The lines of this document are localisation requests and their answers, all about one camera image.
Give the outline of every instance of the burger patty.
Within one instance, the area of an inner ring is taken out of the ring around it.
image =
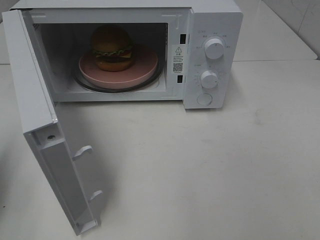
[[[121,56],[98,56],[96,59],[99,61],[104,61],[108,63],[121,63],[121,62],[128,61],[131,58],[121,57]]]

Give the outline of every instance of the white knob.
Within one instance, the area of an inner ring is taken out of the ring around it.
[[[219,38],[212,38],[205,43],[204,51],[207,58],[218,59],[224,54],[225,44]]]
[[[200,76],[201,85],[205,89],[212,89],[218,84],[218,76],[213,71],[205,71]]]

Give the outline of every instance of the warning label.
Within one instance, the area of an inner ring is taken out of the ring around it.
[[[184,68],[185,46],[181,44],[172,45],[172,73],[182,74]]]

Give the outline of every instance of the open microwave door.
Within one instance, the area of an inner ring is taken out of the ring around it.
[[[36,38],[29,14],[4,12],[3,23],[23,135],[79,235],[97,225],[74,162],[91,147],[70,153],[44,80],[47,68],[36,41],[31,41]]]

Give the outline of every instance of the table surface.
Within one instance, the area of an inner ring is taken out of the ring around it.
[[[0,66],[0,239],[77,239],[21,132]],[[320,235],[320,61],[234,62],[222,109],[60,103],[79,171],[105,194],[81,238],[311,240]]]
[[[261,0],[235,0],[243,22],[235,61],[314,60],[317,55]],[[0,24],[0,64],[8,64]]]

